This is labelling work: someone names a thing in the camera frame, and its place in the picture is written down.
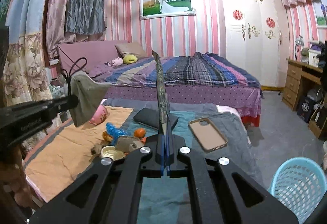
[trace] trim molding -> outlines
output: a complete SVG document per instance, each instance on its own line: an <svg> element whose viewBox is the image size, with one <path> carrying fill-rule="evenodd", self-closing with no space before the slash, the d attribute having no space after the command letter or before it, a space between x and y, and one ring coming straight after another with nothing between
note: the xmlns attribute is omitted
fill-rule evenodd
<svg viewBox="0 0 327 224"><path fill-rule="evenodd" d="M261 90L265 91L283 91L284 87L267 87L267 86L261 86Z"/></svg>

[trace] gray floor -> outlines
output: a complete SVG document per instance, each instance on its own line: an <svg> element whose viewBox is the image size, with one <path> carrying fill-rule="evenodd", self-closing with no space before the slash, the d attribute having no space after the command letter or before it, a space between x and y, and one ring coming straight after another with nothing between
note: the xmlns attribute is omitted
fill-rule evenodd
<svg viewBox="0 0 327 224"><path fill-rule="evenodd" d="M323 143L308 129L308 124L291 111L278 92L264 91L261 100L260 126L248 128L252 152L261 169L264 184L286 160L308 157L319 165L323 162Z"/></svg>

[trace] yellow stuffed toy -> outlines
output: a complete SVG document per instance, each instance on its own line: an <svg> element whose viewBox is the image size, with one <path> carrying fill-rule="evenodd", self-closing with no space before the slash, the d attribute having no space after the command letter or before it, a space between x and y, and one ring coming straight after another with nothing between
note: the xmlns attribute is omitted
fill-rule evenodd
<svg viewBox="0 0 327 224"><path fill-rule="evenodd" d="M137 62L137 57L135 55L128 54L123 58L124 64L131 64Z"/></svg>

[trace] desk drawer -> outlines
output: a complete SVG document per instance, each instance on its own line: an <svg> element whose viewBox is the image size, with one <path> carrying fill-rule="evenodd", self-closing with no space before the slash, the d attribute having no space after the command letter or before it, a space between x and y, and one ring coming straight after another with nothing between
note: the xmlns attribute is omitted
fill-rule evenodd
<svg viewBox="0 0 327 224"><path fill-rule="evenodd" d="M297 93L299 89L300 81L290 77L289 75L286 78L286 84L285 87L289 88L293 92Z"/></svg>
<svg viewBox="0 0 327 224"><path fill-rule="evenodd" d="M286 87L284 88L283 98L292 104L292 106L294 106L296 101L296 93Z"/></svg>
<svg viewBox="0 0 327 224"><path fill-rule="evenodd" d="M287 74L297 80L301 79L301 71L302 71L301 67L297 67L292 64L288 65Z"/></svg>

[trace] groom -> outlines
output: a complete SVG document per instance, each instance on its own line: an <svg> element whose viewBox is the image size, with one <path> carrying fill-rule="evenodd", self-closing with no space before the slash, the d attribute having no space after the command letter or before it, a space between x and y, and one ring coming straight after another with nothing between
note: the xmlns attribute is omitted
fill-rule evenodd
<svg viewBox="0 0 327 224"><path fill-rule="evenodd" d="M162 10L162 2L163 2L163 0L159 0L159 3L160 3L160 11Z"/></svg>

